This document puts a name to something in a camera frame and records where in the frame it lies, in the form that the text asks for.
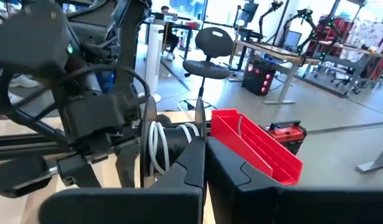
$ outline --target person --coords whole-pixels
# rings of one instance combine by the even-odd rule
[[[162,6],[161,7],[161,13],[167,14],[169,12],[169,7]],[[172,27],[171,23],[167,23],[168,27],[168,33],[164,32],[164,40],[166,40],[165,44],[170,44],[171,48],[169,49],[168,54],[166,55],[166,59],[173,61],[174,60],[174,49],[177,47],[177,44],[179,43],[179,38],[172,33]]]

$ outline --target black box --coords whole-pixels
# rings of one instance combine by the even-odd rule
[[[269,92],[275,74],[276,70],[273,69],[271,62],[258,58],[248,63],[242,87],[258,96],[265,96]]]

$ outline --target wooden table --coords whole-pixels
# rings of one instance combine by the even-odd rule
[[[330,45],[331,41],[323,41],[323,40],[321,40],[321,41],[319,41],[319,43],[323,44],[323,45]],[[367,55],[370,55],[370,56],[373,56],[373,57],[383,57],[383,54],[381,54],[381,53],[370,52],[368,50],[359,49],[357,47],[349,47],[349,46],[346,46],[346,45],[340,44],[340,43],[335,43],[334,47],[339,47],[340,49],[351,50],[351,51],[354,51],[354,52],[359,52],[359,53],[362,53],[362,54],[367,54]]]
[[[296,75],[296,73],[298,71],[299,66],[304,64],[304,63],[307,63],[309,65],[319,64],[319,60],[312,59],[312,58],[303,58],[303,57],[297,55],[296,53],[287,51],[285,49],[282,49],[282,48],[279,48],[279,47],[273,46],[273,45],[259,44],[259,43],[254,43],[254,42],[246,42],[246,41],[241,41],[241,40],[237,40],[237,44],[243,45],[243,46],[251,49],[251,52],[249,54],[250,58],[248,59],[248,61],[251,61],[252,60],[251,57],[255,56],[255,54],[254,54],[255,51],[259,51],[259,52],[269,54],[272,57],[279,58],[280,60],[284,60],[284,61],[292,63],[291,68],[286,68],[286,67],[281,66],[277,63],[272,64],[272,67],[275,70],[287,75],[287,78],[286,78],[286,81],[284,83],[284,86],[281,90],[281,93],[280,93],[280,96],[278,97],[278,99],[276,101],[267,101],[267,100],[263,101],[266,105],[287,105],[287,104],[295,103],[294,101],[285,100],[285,95],[286,95],[286,93],[287,93],[287,91],[291,85],[293,77]]]
[[[167,112],[164,114],[169,116],[173,123],[194,120],[193,111]],[[210,111],[206,111],[206,116],[210,120]],[[53,127],[62,128],[60,118],[46,118],[44,121]],[[0,120],[0,136],[29,133],[34,132],[10,120]],[[93,170],[103,187],[121,187],[115,168],[115,161],[116,157],[111,155],[107,160],[93,165]],[[139,159],[136,160],[135,181],[136,187],[139,187]],[[0,224],[38,224],[37,210],[40,204],[50,195],[64,189],[66,189],[66,186],[55,176],[46,188],[21,198],[11,199],[0,196]],[[204,223],[215,223],[209,191],[204,208]]]

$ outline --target coiled white cable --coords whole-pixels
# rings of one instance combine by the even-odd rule
[[[199,131],[197,127],[191,123],[185,123],[180,124],[176,128],[182,129],[184,134],[187,137],[188,143],[191,142],[192,137],[190,134],[190,131],[187,129],[187,127],[191,128],[194,132],[195,136],[200,136]],[[164,150],[164,160],[165,160],[165,169],[163,169],[156,160],[156,151],[158,150],[158,138],[161,137],[163,150]],[[149,157],[150,157],[150,164],[149,164],[149,174],[152,176],[154,174],[154,168],[160,173],[165,174],[166,171],[169,170],[169,148],[168,148],[168,142],[166,140],[164,127],[159,122],[151,122],[149,125],[149,131],[148,131],[148,151],[149,151]]]

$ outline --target table surface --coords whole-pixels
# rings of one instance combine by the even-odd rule
[[[253,43],[253,42],[246,42],[242,40],[237,40],[237,44],[246,46],[248,48],[259,50],[261,52],[265,52],[270,54],[273,57],[286,60],[288,62],[292,63],[303,63],[303,57],[297,55],[294,52],[290,52],[288,50],[282,49],[277,46],[273,45],[267,45],[267,44],[259,44],[259,43]],[[319,60],[312,59],[312,58],[306,58],[305,63],[316,65],[319,63]]]
[[[173,123],[194,121],[193,111],[167,112],[164,114],[170,117]],[[206,117],[210,120],[210,111],[206,111]],[[60,118],[46,118],[44,121],[53,127],[62,128]],[[27,127],[13,123],[10,120],[0,120],[0,136],[28,133],[34,132]],[[103,187],[121,187],[115,168],[115,161],[116,157],[110,155],[107,160],[93,165],[93,170]],[[136,187],[139,187],[138,158],[135,167],[135,181]],[[55,176],[46,188],[21,198],[11,199],[0,196],[0,224],[38,224],[37,210],[40,204],[50,195],[64,189],[67,189],[66,186],[57,176]],[[204,223],[215,223],[209,191],[204,208]]]
[[[331,41],[323,41],[323,40],[321,40],[320,44],[330,45]],[[362,54],[368,54],[368,55],[375,56],[375,57],[383,57],[383,54],[380,54],[380,53],[372,53],[372,52],[370,52],[368,50],[358,49],[358,48],[355,48],[355,47],[349,47],[349,46],[345,46],[345,45],[340,44],[340,43],[334,44],[334,47],[339,47],[339,48],[342,48],[344,50],[352,50],[352,51],[355,51],[355,52],[359,52],[359,53],[362,53]]]

